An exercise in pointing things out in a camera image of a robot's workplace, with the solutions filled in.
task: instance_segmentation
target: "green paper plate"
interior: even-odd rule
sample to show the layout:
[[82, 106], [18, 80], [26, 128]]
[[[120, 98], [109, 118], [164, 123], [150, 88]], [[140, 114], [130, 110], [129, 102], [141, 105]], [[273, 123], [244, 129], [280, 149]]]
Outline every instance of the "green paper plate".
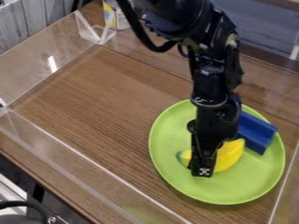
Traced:
[[[189, 101], [170, 106], [153, 123], [149, 134], [149, 152], [156, 170], [172, 187], [196, 200], [234, 205], [261, 197], [276, 185], [285, 167], [285, 150], [278, 134], [266, 148], [264, 156], [252, 150], [237, 163], [212, 178], [194, 178], [190, 171], [176, 160], [176, 152], [190, 148], [186, 122], [194, 118], [194, 107]], [[261, 120], [266, 119], [249, 107], [242, 110]]]

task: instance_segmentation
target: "cable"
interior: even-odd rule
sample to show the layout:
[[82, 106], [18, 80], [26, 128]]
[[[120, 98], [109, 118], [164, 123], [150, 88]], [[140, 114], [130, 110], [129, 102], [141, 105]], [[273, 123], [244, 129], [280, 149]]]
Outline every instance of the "cable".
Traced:
[[145, 47], [156, 53], [166, 52], [176, 45], [177, 42], [169, 40], [162, 45], [156, 46], [154, 43], [152, 42], [152, 40], [148, 38], [144, 27], [141, 26], [141, 24], [138, 22], [138, 19], [136, 17], [136, 14], [130, 7], [129, 2], [126, 0], [116, 0], [116, 2], [118, 4], [121, 11], [125, 14], [125, 18], [132, 27], [134, 35], [137, 36], [138, 40], [145, 45]]
[[0, 201], [0, 210], [8, 208], [8, 207], [30, 207], [34, 210], [38, 211], [41, 215], [41, 223], [46, 224], [48, 223], [48, 215], [44, 212], [44, 210], [32, 202], [28, 201], [20, 201], [20, 200], [12, 200], [12, 201]]

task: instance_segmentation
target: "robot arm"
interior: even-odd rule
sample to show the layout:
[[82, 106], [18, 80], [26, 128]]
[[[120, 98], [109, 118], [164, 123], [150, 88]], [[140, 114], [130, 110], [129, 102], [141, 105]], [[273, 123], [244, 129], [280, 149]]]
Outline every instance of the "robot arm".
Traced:
[[217, 149], [225, 140], [236, 137], [238, 130], [241, 102], [232, 92], [242, 75], [236, 26], [209, 0], [138, 0], [144, 5], [145, 26], [168, 40], [156, 46], [128, 1], [116, 1], [134, 35], [149, 50], [162, 53], [176, 44], [188, 49], [193, 81], [190, 103], [197, 108], [196, 118], [186, 125], [189, 169], [192, 176], [210, 177]]

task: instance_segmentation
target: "blue sponge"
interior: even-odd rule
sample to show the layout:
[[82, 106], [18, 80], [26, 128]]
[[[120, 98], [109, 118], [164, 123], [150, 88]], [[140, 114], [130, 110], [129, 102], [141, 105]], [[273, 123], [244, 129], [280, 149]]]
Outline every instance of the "blue sponge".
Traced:
[[264, 155], [272, 142], [277, 127], [261, 121], [246, 112], [241, 112], [237, 136], [246, 141], [246, 147], [256, 153]]

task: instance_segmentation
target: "wooden table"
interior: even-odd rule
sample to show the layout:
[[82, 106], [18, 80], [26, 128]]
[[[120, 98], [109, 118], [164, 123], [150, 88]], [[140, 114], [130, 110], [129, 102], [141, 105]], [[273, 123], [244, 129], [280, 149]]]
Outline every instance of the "wooden table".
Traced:
[[[102, 23], [100, 11], [94, 4], [82, 11], [92, 24]], [[299, 136], [297, 73], [246, 56], [241, 57], [241, 65], [246, 74], [237, 91], [244, 103], [278, 127], [288, 162]], [[49, 137], [38, 129], [32, 130], [20, 122], [22, 138], [32, 138], [28, 141], [40, 151], [38, 155], [24, 150], [25, 145], [3, 134], [0, 134], [1, 154], [92, 222], [132, 222], [130, 217], [125, 220], [117, 209], [112, 211], [108, 203], [102, 203], [102, 189], [122, 205], [126, 201], [130, 213], [153, 215], [156, 209], [129, 191], [116, 192], [116, 182], [108, 182], [106, 174], [92, 161], [190, 223], [268, 221], [280, 184], [264, 197], [244, 205], [214, 206], [173, 190], [154, 170], [146, 145], [149, 129], [160, 113], [188, 98], [192, 84], [186, 75], [186, 61], [178, 54], [146, 51], [128, 30], [105, 46], [93, 45], [10, 105], [20, 116], [64, 144], [49, 143]], [[129, 208], [129, 201], [138, 203], [137, 212]], [[180, 223], [158, 218], [160, 223]]]

